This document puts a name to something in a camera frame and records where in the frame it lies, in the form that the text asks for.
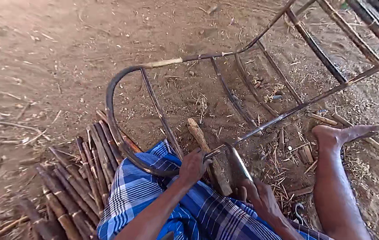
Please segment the foot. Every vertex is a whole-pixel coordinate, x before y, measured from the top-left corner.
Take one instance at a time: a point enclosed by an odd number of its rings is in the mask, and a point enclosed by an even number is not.
[[[319,144],[340,148],[346,142],[360,137],[371,137],[374,135],[372,132],[377,131],[379,131],[379,125],[355,125],[344,129],[317,125],[312,129],[312,134]]]

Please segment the bamboo strip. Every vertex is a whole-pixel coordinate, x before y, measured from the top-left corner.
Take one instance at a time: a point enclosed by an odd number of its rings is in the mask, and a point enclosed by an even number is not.
[[[56,164],[56,169],[54,169],[54,173],[58,177],[59,181],[61,181],[62,185],[65,187],[67,192],[74,199],[74,201],[91,219],[93,226],[95,226],[99,222],[99,217],[95,214],[95,211],[91,209],[90,205],[87,204],[86,201],[84,201],[83,197],[79,194],[79,192],[73,187],[73,185],[71,184],[73,180],[71,180],[71,178],[67,178],[70,175],[67,174],[67,172],[64,171],[64,168],[61,168],[59,164]]]
[[[43,193],[48,200],[48,205],[54,211],[56,217],[58,218],[59,223],[65,230],[65,234],[67,235],[69,240],[80,240],[81,235],[75,226],[75,224],[71,221],[69,215],[65,211],[64,207],[61,205],[56,196],[43,185]]]

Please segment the person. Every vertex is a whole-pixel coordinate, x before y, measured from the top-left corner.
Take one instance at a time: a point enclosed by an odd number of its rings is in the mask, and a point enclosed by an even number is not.
[[[203,163],[205,152],[193,150],[181,163],[163,140],[137,156],[158,169],[180,167],[179,175],[153,176],[125,159],[111,186],[97,228],[98,237],[102,240],[369,240],[341,163],[340,149],[345,142],[374,131],[379,131],[379,126],[337,129],[319,125],[312,129],[319,145],[314,203],[326,235],[293,227],[281,213],[271,187],[259,179],[245,180],[240,188],[252,205],[219,195],[199,181],[209,164],[209,161]]]

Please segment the wooden handle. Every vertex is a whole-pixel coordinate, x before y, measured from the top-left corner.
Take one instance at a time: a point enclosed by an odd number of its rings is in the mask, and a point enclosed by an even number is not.
[[[205,152],[211,151],[208,147],[206,139],[204,138],[204,133],[198,126],[197,122],[194,119],[188,118],[188,129],[189,132],[194,136],[197,143],[200,145],[201,150]],[[215,190],[217,190],[220,194],[227,196],[232,193],[232,190],[226,181],[224,174],[221,172],[221,167],[214,157],[212,164],[209,165],[208,176],[210,181],[213,183]]]

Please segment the dirt ground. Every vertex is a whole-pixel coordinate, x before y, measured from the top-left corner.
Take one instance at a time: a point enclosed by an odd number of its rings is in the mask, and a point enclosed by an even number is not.
[[[200,9],[207,10],[213,3],[219,9],[211,15]],[[295,9],[303,3],[297,1]],[[240,48],[267,25],[281,6],[282,1],[272,0],[0,0],[0,121],[44,133],[0,124],[0,214],[4,216],[0,224],[21,216],[16,207],[21,197],[40,203],[40,179],[32,164],[53,161],[47,150],[52,145],[77,153],[74,137],[85,136],[86,126],[98,120],[95,111],[104,109],[105,90],[114,74],[137,63]],[[379,41],[365,24],[351,11],[339,12],[379,53]],[[371,67],[318,4],[299,18],[348,79]],[[337,85],[288,19],[281,18],[261,41],[303,100]],[[268,96],[282,88],[256,46],[241,58],[249,78],[261,81],[260,95]],[[207,103],[201,127],[211,148],[217,147],[221,139],[234,138],[250,129],[225,96],[210,61],[199,61],[189,69],[193,63],[148,70],[160,105],[185,152],[197,146],[187,129],[187,118],[199,119],[202,111],[190,99]],[[261,123],[272,119],[244,86],[234,57],[220,58],[217,63],[245,110]],[[278,112],[296,106],[289,92],[282,91],[284,98],[271,103]],[[118,125],[142,150],[165,137],[140,73],[129,74],[119,83],[114,103]],[[309,109],[328,117],[336,109],[352,123],[379,124],[379,73]],[[271,127],[269,133],[238,146],[253,175],[275,184],[283,212],[288,213],[293,201],[302,202],[308,223],[317,229],[321,227],[312,194],[291,201],[285,194],[313,186],[315,172],[304,174],[309,165],[276,146],[278,130],[283,127],[286,148],[310,142],[315,158],[316,144],[310,130],[319,123],[298,112]],[[379,151],[356,141],[345,145],[343,153],[363,219],[379,239]],[[219,162],[234,187],[233,172],[223,154]],[[27,239],[27,231],[28,223],[23,223],[4,238]]]

